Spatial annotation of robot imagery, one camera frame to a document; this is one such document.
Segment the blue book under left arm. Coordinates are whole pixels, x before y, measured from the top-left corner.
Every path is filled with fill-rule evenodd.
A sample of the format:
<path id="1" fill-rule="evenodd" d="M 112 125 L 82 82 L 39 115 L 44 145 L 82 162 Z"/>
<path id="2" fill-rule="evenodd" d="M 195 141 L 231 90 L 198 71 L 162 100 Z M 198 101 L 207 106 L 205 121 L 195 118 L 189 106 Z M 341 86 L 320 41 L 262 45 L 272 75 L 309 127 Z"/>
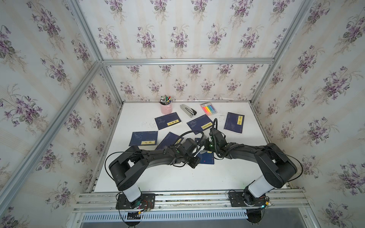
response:
<path id="1" fill-rule="evenodd" d="M 160 142 L 160 144 L 156 147 L 156 150 L 164 150 L 166 149 L 168 146 L 173 145 L 174 142 L 180 142 L 183 138 L 179 139 L 179 136 L 169 132 L 166 137 Z"/>

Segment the blue book yellow label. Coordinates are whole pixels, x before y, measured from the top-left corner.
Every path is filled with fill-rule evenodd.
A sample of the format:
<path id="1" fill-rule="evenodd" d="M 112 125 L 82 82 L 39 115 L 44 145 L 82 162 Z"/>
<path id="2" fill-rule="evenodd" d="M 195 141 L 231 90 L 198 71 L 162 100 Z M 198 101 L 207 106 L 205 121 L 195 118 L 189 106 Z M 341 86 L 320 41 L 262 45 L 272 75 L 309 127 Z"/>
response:
<path id="1" fill-rule="evenodd" d="M 242 134 L 244 118 L 245 115 L 228 112 L 224 129 L 234 133 Z"/>

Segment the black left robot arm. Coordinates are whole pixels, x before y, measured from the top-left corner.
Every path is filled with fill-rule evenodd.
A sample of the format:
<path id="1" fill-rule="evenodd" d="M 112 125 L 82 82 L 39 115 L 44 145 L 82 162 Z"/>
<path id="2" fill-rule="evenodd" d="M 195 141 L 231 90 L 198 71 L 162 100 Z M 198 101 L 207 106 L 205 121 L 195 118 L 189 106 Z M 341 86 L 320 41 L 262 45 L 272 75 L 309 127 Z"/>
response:
<path id="1" fill-rule="evenodd" d="M 130 203 L 139 201 L 142 199 L 142 193 L 136 183 L 147 168 L 182 163 L 194 169 L 200 162 L 197 154 L 202 147 L 203 139 L 195 141 L 191 138 L 161 150 L 149 151 L 131 146 L 108 165 L 110 177 L 118 191 L 122 192 Z"/>

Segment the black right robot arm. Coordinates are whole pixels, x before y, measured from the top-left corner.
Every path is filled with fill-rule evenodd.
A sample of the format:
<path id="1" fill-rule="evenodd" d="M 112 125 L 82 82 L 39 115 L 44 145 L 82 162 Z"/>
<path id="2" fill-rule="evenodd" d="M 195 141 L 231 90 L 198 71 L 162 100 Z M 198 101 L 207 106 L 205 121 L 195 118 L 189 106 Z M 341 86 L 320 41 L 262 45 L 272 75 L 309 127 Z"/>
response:
<path id="1" fill-rule="evenodd" d="M 258 164 L 262 175 L 245 187 L 242 194 L 250 205 L 255 200 L 263 199 L 267 192 L 282 188 L 298 171 L 293 161 L 274 143 L 250 146 L 227 142 L 223 133 L 216 128 L 210 130 L 209 136 L 211 141 L 205 143 L 205 148 L 219 159 L 239 159 Z"/>

